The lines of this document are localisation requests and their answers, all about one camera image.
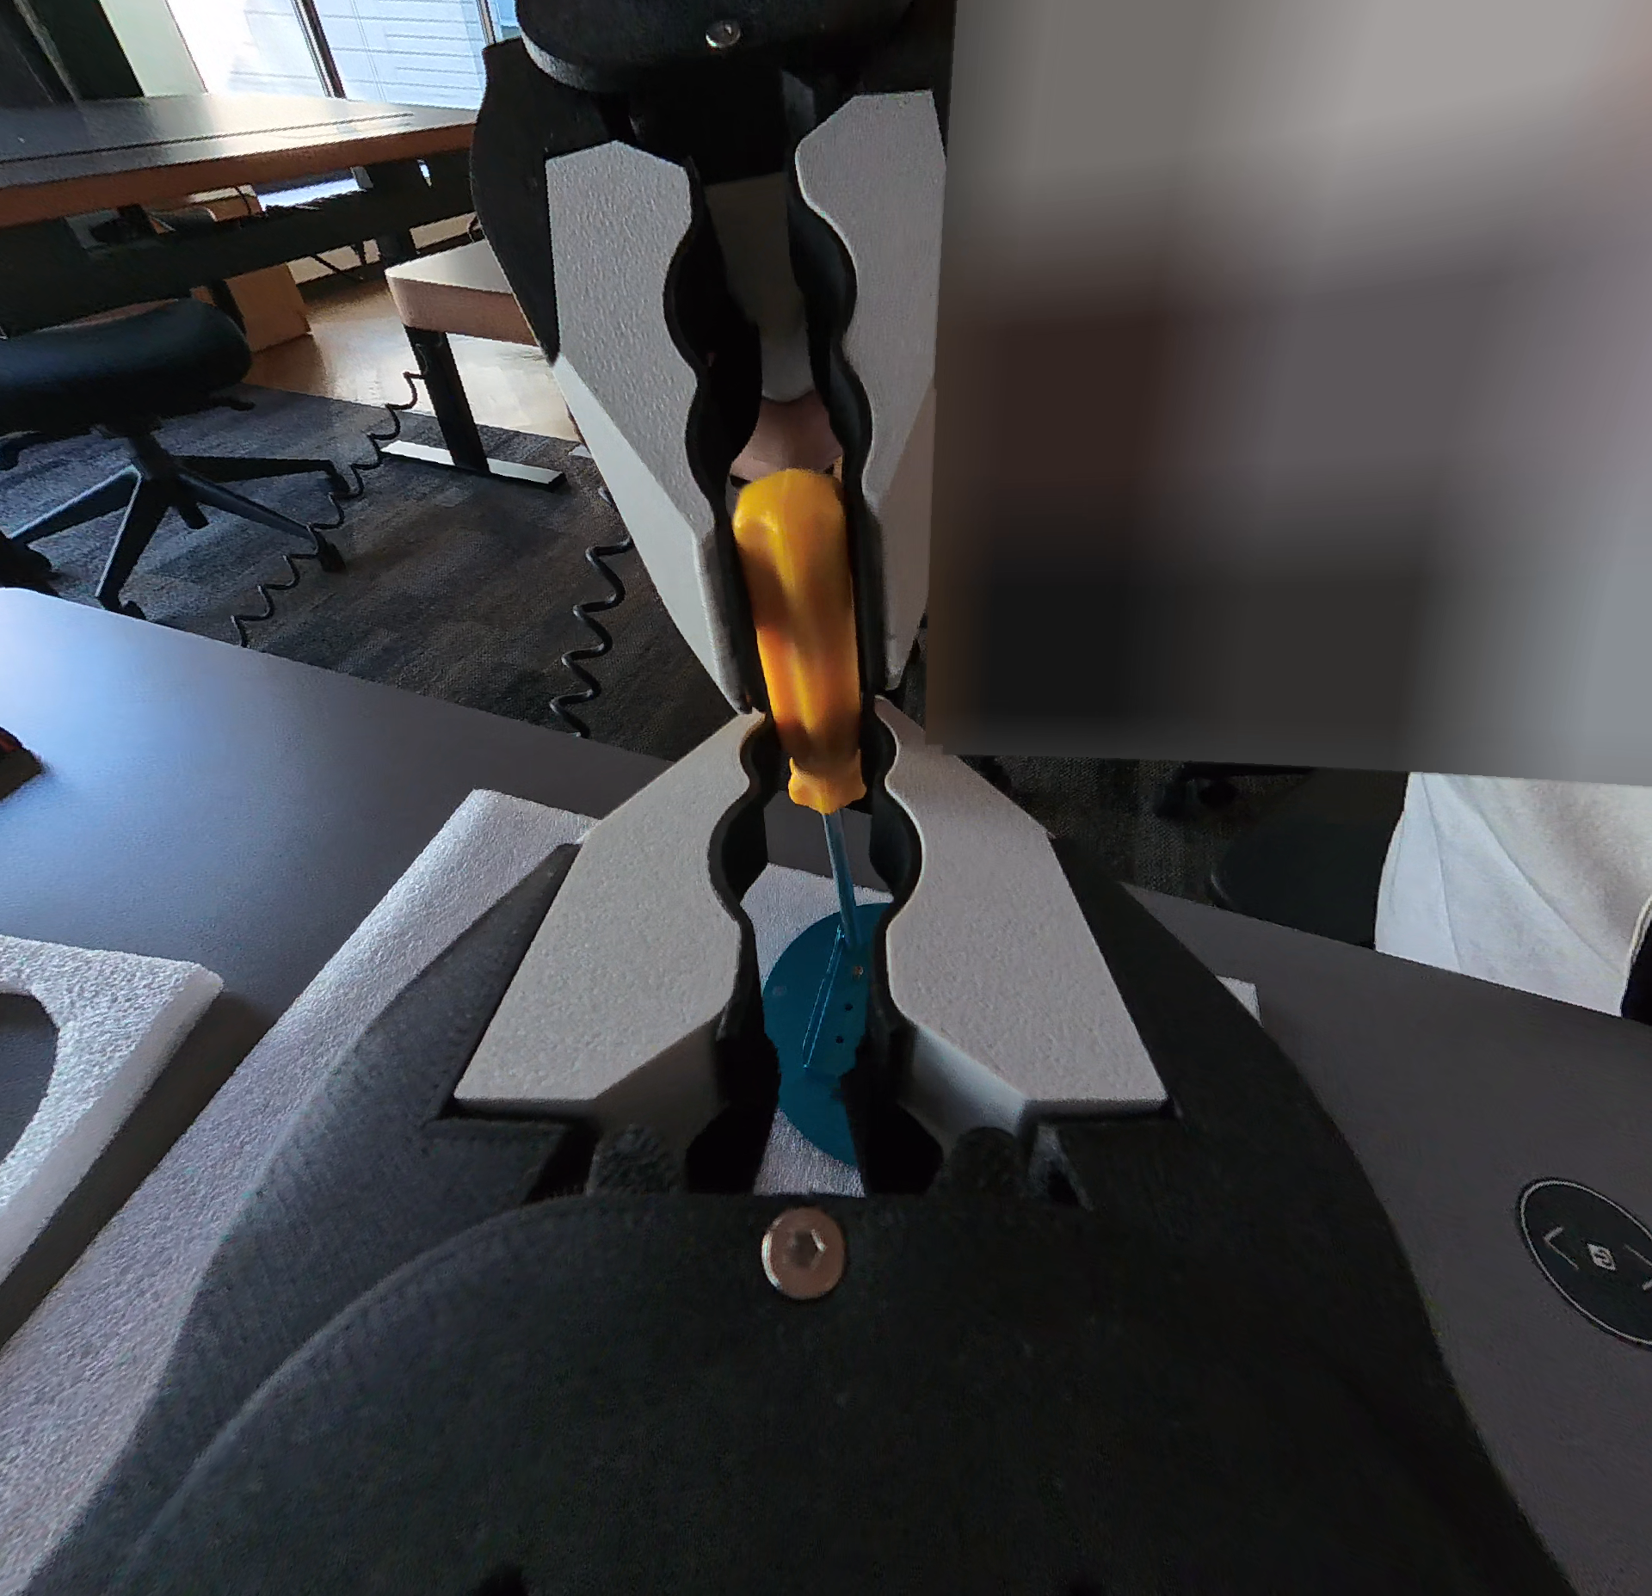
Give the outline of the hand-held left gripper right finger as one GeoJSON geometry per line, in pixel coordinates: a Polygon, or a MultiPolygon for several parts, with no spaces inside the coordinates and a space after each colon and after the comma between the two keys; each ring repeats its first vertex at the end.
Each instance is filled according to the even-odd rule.
{"type": "Polygon", "coordinates": [[[1161,1112],[1166,1091],[1045,830],[891,703],[885,777],[917,874],[887,925],[887,986],[913,1032],[898,1102],[950,1148],[980,1127],[1161,1112]]]}

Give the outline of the yellow-handled screwdriver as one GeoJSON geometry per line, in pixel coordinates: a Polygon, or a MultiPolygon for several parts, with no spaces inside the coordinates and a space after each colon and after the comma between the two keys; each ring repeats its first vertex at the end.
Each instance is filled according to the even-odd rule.
{"type": "Polygon", "coordinates": [[[820,817],[836,889],[834,914],[773,963],[763,1000],[786,1074],[826,1091],[860,1039],[872,935],[841,819],[862,800],[864,781],[851,549],[836,477],[782,469],[756,479],[735,500],[733,538],[788,798],[820,817]]]}

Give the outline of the blue round plate with bracket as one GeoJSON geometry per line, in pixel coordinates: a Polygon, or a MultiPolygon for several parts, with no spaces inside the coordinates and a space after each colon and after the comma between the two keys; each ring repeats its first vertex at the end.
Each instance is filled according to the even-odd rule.
{"type": "Polygon", "coordinates": [[[761,982],[761,1020],[778,1064],[777,1112],[822,1153],[855,1165],[839,1095],[864,1034],[872,952],[887,903],[856,905],[858,943],[847,948],[837,910],[778,952],[761,982]]]}

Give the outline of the grey desk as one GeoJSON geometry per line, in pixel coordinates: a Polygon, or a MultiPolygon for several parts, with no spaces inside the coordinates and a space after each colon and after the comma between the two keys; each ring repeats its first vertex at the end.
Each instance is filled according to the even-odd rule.
{"type": "MultiPolygon", "coordinates": [[[[605,815],[664,760],[3,591],[3,726],[43,770],[3,800],[3,931],[187,960],[223,988],[155,1081],[66,1267],[37,1252],[3,1349],[3,1590],[71,1524],[172,1340],[199,1212],[284,1112],[279,1013],[474,789],[605,815]]],[[[1567,1178],[1647,1222],[1647,1028],[1134,889],[1271,1038],[1370,1171],[1480,1435],[1577,1592],[1647,1592],[1647,1349],[1537,1271],[1516,1195],[1567,1178]]]]}

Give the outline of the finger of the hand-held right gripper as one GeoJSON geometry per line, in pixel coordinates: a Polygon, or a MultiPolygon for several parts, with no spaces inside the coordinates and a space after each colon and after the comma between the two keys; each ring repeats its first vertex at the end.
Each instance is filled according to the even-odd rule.
{"type": "Polygon", "coordinates": [[[773,399],[773,175],[699,186],[611,141],[545,164],[552,374],[670,621],[761,705],[727,469],[773,399]]]}
{"type": "Polygon", "coordinates": [[[925,612],[944,146],[929,89],[847,99],[794,146],[788,247],[843,450],[862,677],[898,682],[925,612]]]}

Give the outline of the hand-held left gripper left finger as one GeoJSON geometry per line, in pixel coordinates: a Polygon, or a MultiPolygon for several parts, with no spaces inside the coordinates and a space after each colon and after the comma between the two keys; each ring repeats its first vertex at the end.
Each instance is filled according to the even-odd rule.
{"type": "Polygon", "coordinates": [[[740,715],[596,823],[457,1081],[465,1112],[683,1152],[721,1115],[759,1150],[777,1095],[752,924],[767,863],[769,720],[740,715]]]}

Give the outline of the white foam sheet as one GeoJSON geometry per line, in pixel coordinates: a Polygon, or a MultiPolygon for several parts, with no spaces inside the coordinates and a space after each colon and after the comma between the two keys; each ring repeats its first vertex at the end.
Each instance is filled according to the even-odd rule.
{"type": "Polygon", "coordinates": [[[547,1125],[438,1123],[588,825],[469,794],[3,1345],[3,1592],[109,1592],[288,1357],[526,1201],[547,1125]]]}

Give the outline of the person's white shirt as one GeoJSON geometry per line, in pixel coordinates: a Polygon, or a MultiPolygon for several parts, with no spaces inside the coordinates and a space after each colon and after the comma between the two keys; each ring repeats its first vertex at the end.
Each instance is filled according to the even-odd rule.
{"type": "Polygon", "coordinates": [[[1374,946],[1649,1022],[1649,791],[1410,773],[1374,946]]]}

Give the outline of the brown cardboard box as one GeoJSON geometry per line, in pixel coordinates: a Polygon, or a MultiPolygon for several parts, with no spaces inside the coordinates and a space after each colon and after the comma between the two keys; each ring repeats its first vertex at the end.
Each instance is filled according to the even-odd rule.
{"type": "Polygon", "coordinates": [[[288,264],[275,264],[225,279],[235,300],[250,352],[307,336],[307,308],[288,264]]]}

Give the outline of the black office chair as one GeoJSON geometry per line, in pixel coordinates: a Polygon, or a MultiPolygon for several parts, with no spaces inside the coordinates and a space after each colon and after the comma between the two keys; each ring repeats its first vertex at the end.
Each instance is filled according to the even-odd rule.
{"type": "Polygon", "coordinates": [[[187,528],[206,525],[204,511],[242,517],[282,536],[317,538],[311,526],[233,492],[231,485],[261,477],[320,473],[334,496],[343,475],[324,460],[176,456],[153,437],[163,422],[227,401],[227,390],[250,369],[250,350],[237,321],[195,298],[92,325],[43,329],[1,346],[3,469],[22,450],[100,431],[123,439],[132,462],[10,538],[3,538],[7,583],[43,587],[50,568],[29,542],[121,511],[117,538],[96,585],[109,612],[142,616],[119,595],[166,513],[187,528]]]}
{"type": "Polygon", "coordinates": [[[1406,777],[1347,768],[1185,762],[1157,813],[1189,819],[1229,808],[1239,781],[1290,781],[1212,863],[1216,906],[1349,946],[1374,946],[1379,872],[1406,777]]]}

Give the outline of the white foam frame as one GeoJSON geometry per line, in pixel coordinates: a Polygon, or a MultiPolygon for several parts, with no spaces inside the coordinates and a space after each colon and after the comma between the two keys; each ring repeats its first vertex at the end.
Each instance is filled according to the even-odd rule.
{"type": "Polygon", "coordinates": [[[195,963],[1,939],[1,1277],[221,988],[195,963]]]}

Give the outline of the wood-edged background desk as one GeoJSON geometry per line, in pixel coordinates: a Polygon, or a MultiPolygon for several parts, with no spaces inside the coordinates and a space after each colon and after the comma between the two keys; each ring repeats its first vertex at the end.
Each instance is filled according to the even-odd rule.
{"type": "Polygon", "coordinates": [[[453,468],[493,483],[556,488],[562,471],[514,466],[484,454],[478,426],[463,392],[448,336],[484,338],[535,348],[535,335],[512,298],[505,274],[486,241],[465,243],[431,257],[393,264],[383,281],[404,327],[412,355],[442,435],[440,449],[391,443],[387,456],[453,468]]]}
{"type": "Polygon", "coordinates": [[[471,211],[471,110],[337,99],[172,97],[1,112],[3,336],[182,297],[364,240],[410,255],[415,226],[471,211]],[[292,209],[83,247],[69,221],[164,209],[229,186],[362,169],[292,209]]]}

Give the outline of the window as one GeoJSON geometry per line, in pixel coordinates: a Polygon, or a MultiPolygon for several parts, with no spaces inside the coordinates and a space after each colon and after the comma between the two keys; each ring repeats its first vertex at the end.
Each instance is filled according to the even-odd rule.
{"type": "Polygon", "coordinates": [[[166,0],[206,91],[472,108],[514,0],[166,0]]]}

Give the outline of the round black desk control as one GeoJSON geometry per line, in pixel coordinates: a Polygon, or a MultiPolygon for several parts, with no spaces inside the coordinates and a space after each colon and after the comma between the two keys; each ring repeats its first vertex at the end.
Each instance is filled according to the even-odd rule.
{"type": "Polygon", "coordinates": [[[1649,1345],[1649,1229],[1613,1199],[1571,1180],[1527,1184],[1520,1237],[1552,1288],[1613,1338],[1649,1345]]]}

